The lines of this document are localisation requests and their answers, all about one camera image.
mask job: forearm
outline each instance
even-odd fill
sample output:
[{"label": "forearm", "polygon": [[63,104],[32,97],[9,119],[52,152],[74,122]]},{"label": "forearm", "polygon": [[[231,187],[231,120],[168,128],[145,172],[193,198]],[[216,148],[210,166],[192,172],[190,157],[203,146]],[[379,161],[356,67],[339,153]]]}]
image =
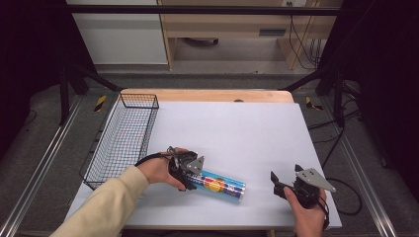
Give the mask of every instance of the forearm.
[{"label": "forearm", "polygon": [[117,236],[148,185],[141,171],[128,167],[94,191],[52,236]]}]

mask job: wire basket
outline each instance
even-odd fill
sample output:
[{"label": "wire basket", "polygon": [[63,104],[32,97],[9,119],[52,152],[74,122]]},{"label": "wire basket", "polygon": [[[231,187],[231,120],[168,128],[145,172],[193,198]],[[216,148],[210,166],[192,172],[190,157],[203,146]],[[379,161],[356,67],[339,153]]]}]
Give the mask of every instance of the wire basket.
[{"label": "wire basket", "polygon": [[155,95],[120,94],[80,170],[83,183],[95,190],[146,156],[158,109]]}]

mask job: blue cylinder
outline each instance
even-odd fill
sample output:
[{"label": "blue cylinder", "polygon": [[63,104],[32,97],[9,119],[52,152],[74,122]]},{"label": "blue cylinder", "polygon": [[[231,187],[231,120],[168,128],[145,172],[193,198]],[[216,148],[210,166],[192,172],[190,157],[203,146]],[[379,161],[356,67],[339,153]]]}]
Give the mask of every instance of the blue cylinder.
[{"label": "blue cylinder", "polygon": [[241,201],[246,184],[203,170],[200,175],[188,174],[187,179],[200,189]]}]

